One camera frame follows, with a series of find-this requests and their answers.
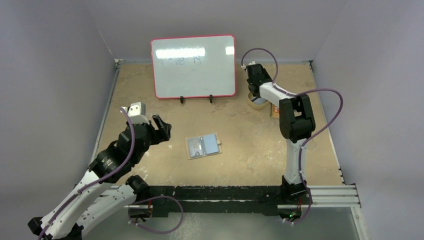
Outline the silver VIP credit card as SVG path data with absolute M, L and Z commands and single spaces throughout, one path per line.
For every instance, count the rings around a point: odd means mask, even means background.
M 201 137 L 192 137 L 187 139 L 187 148 L 191 159 L 204 156 L 203 140 Z

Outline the beige card holder wallet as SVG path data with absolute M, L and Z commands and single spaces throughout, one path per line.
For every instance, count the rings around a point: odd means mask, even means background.
M 189 150 L 188 150 L 188 139 L 189 138 L 195 138 L 195 137 L 202 138 L 202 147 L 203 147 L 203 151 L 204 151 L 204 156 L 196 157 L 196 158 L 190 158 L 189 157 Z M 194 160 L 194 159 L 199 159 L 199 158 L 204 158 L 204 157 L 208 157 L 208 156 L 221 154 L 222 153 L 222 142 L 219 139 L 217 133 L 210 133 L 210 134 L 205 134 L 205 135 L 201 135 L 201 136 L 187 137 L 185 139 L 185 149 L 186 149 L 187 159 L 188 160 Z

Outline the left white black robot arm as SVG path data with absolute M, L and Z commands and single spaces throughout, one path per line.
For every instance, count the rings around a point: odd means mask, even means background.
M 39 240 L 80 240 L 94 226 L 118 209 L 152 198 L 149 185 L 138 175 L 112 190 L 111 187 L 140 162 L 150 146 L 167 142 L 172 126 L 154 115 L 127 113 L 126 128 L 100 151 L 69 195 L 45 216 L 28 222 Z

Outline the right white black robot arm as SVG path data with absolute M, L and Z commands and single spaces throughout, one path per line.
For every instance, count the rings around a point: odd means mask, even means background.
M 243 65 L 248 89 L 253 97 L 264 99 L 278 107 L 279 129 L 286 140 L 286 165 L 280 186 L 280 196 L 288 204 L 306 192 L 304 173 L 306 141 L 316 129 L 316 122 L 307 94 L 296 95 L 279 87 L 259 63 Z

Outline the orange card pack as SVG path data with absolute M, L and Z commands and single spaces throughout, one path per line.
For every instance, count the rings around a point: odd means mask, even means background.
M 280 110 L 279 110 L 279 108 L 278 108 L 276 105 L 274 105 L 274 104 L 271 104 L 271 105 L 270 105 L 270 116 L 271 116 L 272 118 L 276 118 L 276 119 L 278 119 L 278 118 L 280 117 Z

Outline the beige oval tray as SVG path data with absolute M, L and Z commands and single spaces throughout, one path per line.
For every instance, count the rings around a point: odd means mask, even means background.
M 268 100 L 254 96 L 251 92 L 247 95 L 247 103 L 254 110 L 262 110 L 270 105 Z

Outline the pink framed whiteboard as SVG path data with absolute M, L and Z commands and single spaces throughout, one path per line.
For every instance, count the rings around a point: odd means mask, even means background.
M 231 34 L 156 38 L 150 42 L 159 99 L 231 97 L 237 92 Z

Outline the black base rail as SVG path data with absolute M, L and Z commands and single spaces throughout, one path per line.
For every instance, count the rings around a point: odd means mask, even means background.
M 172 186 L 151 185 L 136 198 L 128 214 L 134 220 L 166 218 L 170 213 L 261 214 L 295 220 L 311 203 L 301 185 L 293 194 L 281 185 Z

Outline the aluminium frame rail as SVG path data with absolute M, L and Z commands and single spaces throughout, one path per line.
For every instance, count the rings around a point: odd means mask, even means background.
M 204 211 L 206 204 L 212 204 L 215 209 L 228 208 L 224 204 L 253 204 L 257 207 L 275 206 L 288 209 L 296 206 L 311 206 L 324 208 L 360 207 L 357 189 L 353 185 L 343 186 L 311 186 L 310 192 L 284 197 L 279 186 L 151 186 L 148 197 L 136 199 L 134 191 L 129 186 L 113 186 L 98 196 L 90 206 L 98 203 L 111 202 L 120 206 L 141 205 L 143 201 L 153 201 L 155 205 L 163 206 L 169 197 L 177 200 L 184 209 L 199 207 Z

